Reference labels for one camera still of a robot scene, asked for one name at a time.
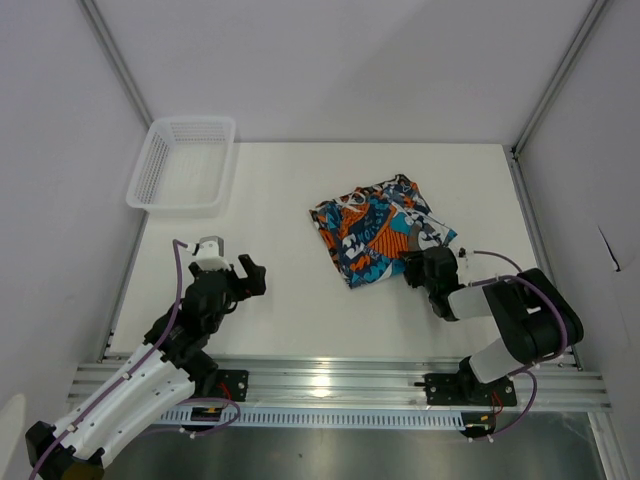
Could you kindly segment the blue patterned shorts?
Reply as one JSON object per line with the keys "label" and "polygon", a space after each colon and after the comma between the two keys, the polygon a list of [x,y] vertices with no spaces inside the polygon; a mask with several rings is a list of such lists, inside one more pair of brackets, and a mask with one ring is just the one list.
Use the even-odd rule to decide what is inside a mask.
{"label": "blue patterned shorts", "polygon": [[400,275],[404,254],[447,247],[457,237],[404,174],[323,201],[309,214],[351,289]]}

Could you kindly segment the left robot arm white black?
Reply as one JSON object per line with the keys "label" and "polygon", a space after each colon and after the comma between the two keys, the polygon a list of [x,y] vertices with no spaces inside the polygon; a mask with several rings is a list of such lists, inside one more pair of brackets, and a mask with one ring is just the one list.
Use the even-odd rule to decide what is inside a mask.
{"label": "left robot arm white black", "polygon": [[162,414],[181,404],[214,403],[238,410],[248,373],[224,370],[205,352],[210,337],[238,304],[266,292],[266,269],[247,254],[233,266],[202,268],[178,286],[174,303],[156,320],[125,364],[87,400],[25,434],[33,479],[100,479],[106,467]]}

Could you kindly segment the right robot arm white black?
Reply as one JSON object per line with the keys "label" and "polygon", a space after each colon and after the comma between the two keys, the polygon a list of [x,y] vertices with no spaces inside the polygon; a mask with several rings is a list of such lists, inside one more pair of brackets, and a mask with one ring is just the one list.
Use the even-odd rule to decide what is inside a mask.
{"label": "right robot arm white black", "polygon": [[462,359],[455,373],[426,374],[419,385],[430,405],[487,406],[500,399],[514,406],[511,378],[581,342],[582,321],[538,268],[463,285],[458,276],[463,255],[444,246],[404,252],[404,278],[410,287],[426,290],[439,318],[453,323],[489,317],[499,337]]}

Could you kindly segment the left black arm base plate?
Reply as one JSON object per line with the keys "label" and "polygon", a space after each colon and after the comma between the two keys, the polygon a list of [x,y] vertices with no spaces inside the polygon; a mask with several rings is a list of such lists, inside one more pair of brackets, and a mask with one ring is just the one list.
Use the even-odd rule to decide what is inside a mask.
{"label": "left black arm base plate", "polygon": [[216,370],[207,373],[197,387],[201,398],[216,397],[244,402],[249,387],[249,372],[246,370]]}

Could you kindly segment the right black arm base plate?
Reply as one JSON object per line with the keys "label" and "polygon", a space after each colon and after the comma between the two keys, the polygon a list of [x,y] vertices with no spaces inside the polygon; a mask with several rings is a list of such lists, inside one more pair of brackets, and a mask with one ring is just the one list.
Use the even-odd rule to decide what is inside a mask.
{"label": "right black arm base plate", "polygon": [[414,383],[431,406],[506,406],[518,404],[515,386],[507,377],[484,384],[469,373],[430,373]]}

